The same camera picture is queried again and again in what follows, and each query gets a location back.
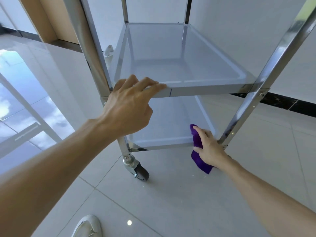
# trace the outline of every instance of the caster wheel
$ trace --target caster wheel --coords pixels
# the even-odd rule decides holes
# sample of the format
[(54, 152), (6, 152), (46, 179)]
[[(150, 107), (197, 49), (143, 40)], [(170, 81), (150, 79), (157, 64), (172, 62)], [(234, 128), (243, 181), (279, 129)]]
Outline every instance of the caster wheel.
[(135, 178), (140, 179), (144, 182), (146, 182), (149, 179), (148, 171), (144, 167), (142, 167), (140, 163), (136, 166), (134, 171), (136, 172), (136, 175), (134, 175), (133, 173), (132, 175), (134, 175)]

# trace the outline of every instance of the microfiber cloth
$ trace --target microfiber cloth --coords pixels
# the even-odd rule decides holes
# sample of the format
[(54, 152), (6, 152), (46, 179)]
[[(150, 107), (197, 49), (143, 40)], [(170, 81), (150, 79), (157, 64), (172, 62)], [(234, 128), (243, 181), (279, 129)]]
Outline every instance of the microfiber cloth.
[[(190, 125), (190, 129), (191, 129), (191, 134), (193, 135), (193, 145), (195, 147), (200, 147), (203, 149), (203, 145), (202, 145), (202, 141), (201, 141), (201, 138), (198, 134), (198, 132), (193, 129), (194, 126), (197, 126), (197, 125), (194, 125), (194, 124), (191, 124)], [(213, 168), (213, 166), (211, 165), (208, 165), (207, 163), (205, 163), (200, 155), (195, 152), (195, 151), (192, 151), (192, 154), (191, 154), (191, 157), (192, 159), (194, 160), (194, 162), (196, 163), (196, 165), (201, 169), (203, 170), (205, 173), (209, 174)]]

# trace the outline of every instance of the person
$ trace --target person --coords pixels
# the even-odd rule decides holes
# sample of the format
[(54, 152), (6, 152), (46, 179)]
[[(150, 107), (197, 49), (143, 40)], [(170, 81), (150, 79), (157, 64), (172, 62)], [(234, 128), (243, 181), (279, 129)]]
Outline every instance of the person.
[[(138, 81), (135, 75), (119, 80), (99, 117), (87, 120), (62, 142), (4, 173), (0, 178), (1, 236), (31, 236), (97, 154), (118, 137), (148, 125), (152, 115), (148, 102), (165, 87), (147, 77)], [(194, 147), (194, 150), (205, 163), (219, 168), (232, 179), (270, 235), (316, 235), (313, 211), (228, 157), (210, 131), (195, 129), (203, 149)], [(73, 237), (79, 236), (102, 236), (97, 217), (88, 215), (78, 223)]]

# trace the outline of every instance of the metal utility cart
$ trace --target metal utility cart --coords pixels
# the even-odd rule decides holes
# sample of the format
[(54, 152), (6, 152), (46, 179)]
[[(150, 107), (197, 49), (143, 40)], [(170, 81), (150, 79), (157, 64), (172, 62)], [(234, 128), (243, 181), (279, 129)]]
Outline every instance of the metal utility cart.
[(118, 139), (125, 167), (143, 181), (149, 174), (132, 152), (192, 145), (191, 123), (215, 132), (199, 95), (247, 93), (224, 133), (215, 133), (225, 149), (316, 24), (316, 1), (306, 0), (255, 78), (189, 24), (192, 0), (187, 0), (184, 23), (174, 24), (129, 23), (122, 0), (125, 24), (108, 70), (88, 1), (64, 2), (103, 105), (114, 84), (130, 74), (168, 86), (150, 101), (149, 125)]

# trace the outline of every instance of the floor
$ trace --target floor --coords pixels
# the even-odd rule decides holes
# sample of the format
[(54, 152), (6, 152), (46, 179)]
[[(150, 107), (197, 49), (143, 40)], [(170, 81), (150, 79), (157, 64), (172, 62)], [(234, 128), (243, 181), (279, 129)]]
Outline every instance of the floor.
[[(61, 141), (102, 111), (81, 53), (1, 36), (0, 72), (0, 173)], [(232, 95), (201, 99), (219, 131), (243, 100)], [(29, 138), (18, 142), (12, 138), (17, 135)], [(269, 236), (231, 180), (218, 169), (209, 175), (199, 170), (191, 151), (134, 153), (150, 173), (144, 183), (125, 170), (113, 142), (74, 181), (33, 237), (71, 236), (87, 214), (100, 219), (105, 237)], [(315, 118), (259, 104), (226, 151), (316, 211)]]

